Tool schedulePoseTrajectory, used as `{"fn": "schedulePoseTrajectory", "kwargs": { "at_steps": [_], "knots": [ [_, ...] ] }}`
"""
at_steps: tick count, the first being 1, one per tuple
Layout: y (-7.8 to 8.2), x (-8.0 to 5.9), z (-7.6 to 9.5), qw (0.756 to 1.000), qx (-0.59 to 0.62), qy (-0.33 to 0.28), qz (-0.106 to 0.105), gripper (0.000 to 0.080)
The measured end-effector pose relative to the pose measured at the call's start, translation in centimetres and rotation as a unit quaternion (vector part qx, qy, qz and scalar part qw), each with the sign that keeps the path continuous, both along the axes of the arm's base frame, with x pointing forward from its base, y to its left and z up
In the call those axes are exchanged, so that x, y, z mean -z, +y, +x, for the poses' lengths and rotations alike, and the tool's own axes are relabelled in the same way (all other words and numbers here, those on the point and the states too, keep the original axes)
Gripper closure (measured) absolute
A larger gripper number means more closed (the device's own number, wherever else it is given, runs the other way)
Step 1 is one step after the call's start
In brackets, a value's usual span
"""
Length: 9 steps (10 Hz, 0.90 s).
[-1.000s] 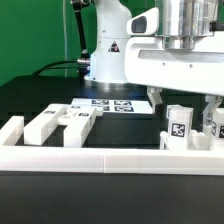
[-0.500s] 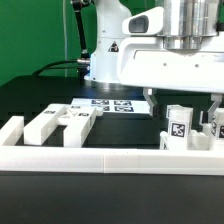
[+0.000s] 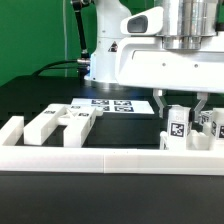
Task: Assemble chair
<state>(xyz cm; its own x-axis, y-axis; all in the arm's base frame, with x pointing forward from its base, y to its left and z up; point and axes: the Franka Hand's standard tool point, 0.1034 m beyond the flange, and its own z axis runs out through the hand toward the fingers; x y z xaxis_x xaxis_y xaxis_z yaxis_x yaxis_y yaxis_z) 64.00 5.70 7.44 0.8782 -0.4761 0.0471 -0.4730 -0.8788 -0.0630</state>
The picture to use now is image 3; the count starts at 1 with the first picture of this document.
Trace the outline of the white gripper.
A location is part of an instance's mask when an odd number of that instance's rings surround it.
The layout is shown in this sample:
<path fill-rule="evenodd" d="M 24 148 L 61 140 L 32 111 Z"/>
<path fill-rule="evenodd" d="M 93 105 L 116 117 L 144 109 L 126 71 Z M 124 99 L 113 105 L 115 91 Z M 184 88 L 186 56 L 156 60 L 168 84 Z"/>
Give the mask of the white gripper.
<path fill-rule="evenodd" d="M 160 118 L 169 110 L 162 89 L 198 92 L 190 112 L 198 123 L 208 93 L 224 93 L 224 30 L 216 28 L 217 11 L 216 5 L 157 5 L 124 19 L 118 83 L 154 89 Z"/>

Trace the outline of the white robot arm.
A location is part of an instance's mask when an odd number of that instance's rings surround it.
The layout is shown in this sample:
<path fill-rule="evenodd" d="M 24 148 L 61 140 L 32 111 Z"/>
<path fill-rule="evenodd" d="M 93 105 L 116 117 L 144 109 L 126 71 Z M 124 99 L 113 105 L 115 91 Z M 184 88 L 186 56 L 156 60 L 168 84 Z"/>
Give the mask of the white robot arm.
<path fill-rule="evenodd" d="M 198 116 L 208 95 L 224 93 L 222 0 L 154 0 L 133 15 L 119 0 L 94 0 L 97 46 L 88 84 L 150 88 L 160 109 L 165 90 L 192 91 Z"/>

